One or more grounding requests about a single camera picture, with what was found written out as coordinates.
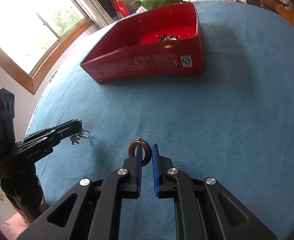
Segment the left gloved hand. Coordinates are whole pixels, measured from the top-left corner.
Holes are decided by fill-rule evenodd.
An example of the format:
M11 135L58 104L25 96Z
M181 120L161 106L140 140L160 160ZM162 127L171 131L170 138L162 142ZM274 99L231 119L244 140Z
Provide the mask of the left gloved hand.
M1 189L27 224L32 224L48 208L35 164L10 178L0 180Z

